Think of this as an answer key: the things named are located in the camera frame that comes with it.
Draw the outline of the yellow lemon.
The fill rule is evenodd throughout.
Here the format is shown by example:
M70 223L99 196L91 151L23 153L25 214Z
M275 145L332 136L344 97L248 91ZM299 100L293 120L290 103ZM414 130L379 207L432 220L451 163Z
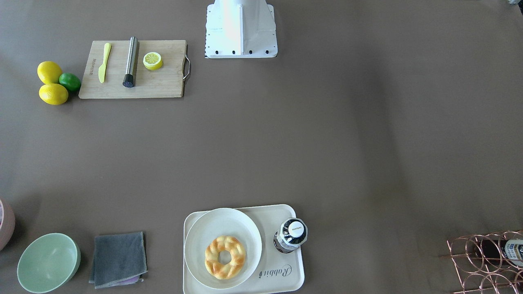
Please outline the yellow lemon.
M63 71L60 66L53 61L41 62L37 67L37 74L43 84L58 84Z
M39 97L47 104L61 105L68 100L69 92L60 84L45 84L39 89Z

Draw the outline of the steel cylinder muddler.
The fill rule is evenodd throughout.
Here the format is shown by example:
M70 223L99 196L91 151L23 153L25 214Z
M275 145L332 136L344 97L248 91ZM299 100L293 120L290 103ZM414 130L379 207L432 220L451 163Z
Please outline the steel cylinder muddler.
M139 55L139 41L137 37L130 38L127 65L125 68L125 75L123 79L123 86L126 88L133 88L136 85L136 68L137 59Z

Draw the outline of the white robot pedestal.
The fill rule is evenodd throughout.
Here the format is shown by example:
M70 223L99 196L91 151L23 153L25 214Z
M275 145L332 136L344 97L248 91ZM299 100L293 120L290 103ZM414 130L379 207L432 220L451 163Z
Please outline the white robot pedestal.
M216 0L207 6L205 58L274 58L274 7L265 0Z

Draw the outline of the cream serving tray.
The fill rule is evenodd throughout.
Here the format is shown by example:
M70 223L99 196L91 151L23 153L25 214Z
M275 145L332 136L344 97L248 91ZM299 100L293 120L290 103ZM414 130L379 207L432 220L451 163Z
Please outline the cream serving tray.
M183 292L271 294L299 289L305 279L301 249L284 254L273 244L274 234L295 216L286 204L189 214L184 223ZM219 236L233 236L246 249L243 267L230 279L217 279L204 264L204 251Z

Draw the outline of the mint green bowl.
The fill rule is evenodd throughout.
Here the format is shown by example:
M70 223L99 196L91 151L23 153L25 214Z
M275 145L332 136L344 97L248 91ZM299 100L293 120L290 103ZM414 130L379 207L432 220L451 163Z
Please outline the mint green bowl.
M76 274L81 261L76 242L63 233L49 233L34 240L17 266L20 286L43 294L56 290Z

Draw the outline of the yellow lemon far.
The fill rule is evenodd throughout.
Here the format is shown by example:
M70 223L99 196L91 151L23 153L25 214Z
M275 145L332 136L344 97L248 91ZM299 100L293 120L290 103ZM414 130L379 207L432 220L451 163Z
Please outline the yellow lemon far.
M63 71L60 66L53 61L41 62L37 67L37 74L43 84L58 84Z

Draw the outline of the green lime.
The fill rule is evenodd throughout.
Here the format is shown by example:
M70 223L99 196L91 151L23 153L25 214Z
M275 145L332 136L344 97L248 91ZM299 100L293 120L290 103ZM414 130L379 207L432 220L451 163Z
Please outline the green lime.
M58 78L58 83L69 92L76 92L81 88L81 80L73 73L62 73Z

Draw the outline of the pink bowl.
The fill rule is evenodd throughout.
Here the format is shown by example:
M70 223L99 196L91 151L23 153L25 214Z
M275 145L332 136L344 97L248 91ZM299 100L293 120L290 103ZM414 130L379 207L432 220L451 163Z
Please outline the pink bowl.
M1 224L0 224L0 250L10 241L15 229L16 218L11 206L4 200L1 203Z

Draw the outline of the braided glazed donut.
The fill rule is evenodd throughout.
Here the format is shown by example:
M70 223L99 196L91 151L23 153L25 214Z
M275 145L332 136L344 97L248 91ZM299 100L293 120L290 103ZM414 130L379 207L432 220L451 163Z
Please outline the braided glazed donut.
M204 252L204 265L211 276L219 280L232 279L246 263L247 252L233 236L215 238Z

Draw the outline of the dark drink bottle on tray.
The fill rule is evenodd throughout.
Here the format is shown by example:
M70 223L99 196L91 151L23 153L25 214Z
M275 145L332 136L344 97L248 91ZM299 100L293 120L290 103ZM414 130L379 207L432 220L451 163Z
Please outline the dark drink bottle on tray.
M280 253L297 250L308 239L308 227L302 219L288 218L273 236L273 245Z

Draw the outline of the bottle in rack upper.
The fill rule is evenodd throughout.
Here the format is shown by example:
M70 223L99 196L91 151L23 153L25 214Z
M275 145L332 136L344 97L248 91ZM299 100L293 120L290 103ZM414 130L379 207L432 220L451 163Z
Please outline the bottle in rack upper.
M523 266L523 245L521 239L484 239L476 243L474 253L485 258L486 262L495 266Z

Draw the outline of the yellow lemon near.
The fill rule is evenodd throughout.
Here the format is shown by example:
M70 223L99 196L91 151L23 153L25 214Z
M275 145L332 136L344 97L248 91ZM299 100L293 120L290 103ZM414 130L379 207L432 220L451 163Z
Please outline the yellow lemon near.
M61 105L68 100L69 92L60 84L45 84L39 89L39 97L47 104Z

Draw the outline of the wooden cutting board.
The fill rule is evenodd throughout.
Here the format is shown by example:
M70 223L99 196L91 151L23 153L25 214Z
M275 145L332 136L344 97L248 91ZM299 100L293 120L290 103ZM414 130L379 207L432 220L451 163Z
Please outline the wooden cutting board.
M81 82L80 99L181 98L184 94L186 68L185 40L140 40L133 69L128 61L131 41L94 40L90 47ZM143 57L149 52L160 54L163 65L149 70Z

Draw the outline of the white bowl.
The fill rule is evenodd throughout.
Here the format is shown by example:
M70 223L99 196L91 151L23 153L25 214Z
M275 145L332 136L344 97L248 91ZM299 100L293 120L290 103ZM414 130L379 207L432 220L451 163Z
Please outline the white bowl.
M213 290L237 288L254 273L263 244L257 225L245 213L219 208L191 225L184 258L192 277Z

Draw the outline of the yellow plastic knife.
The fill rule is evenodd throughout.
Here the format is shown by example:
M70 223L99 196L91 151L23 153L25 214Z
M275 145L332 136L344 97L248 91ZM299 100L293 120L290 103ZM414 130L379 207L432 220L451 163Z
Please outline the yellow plastic knife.
M103 59L102 64L98 69L98 79L100 83L104 83L106 76L106 68L108 63L108 58L110 57L110 52L112 50L112 44L107 42L103 46Z

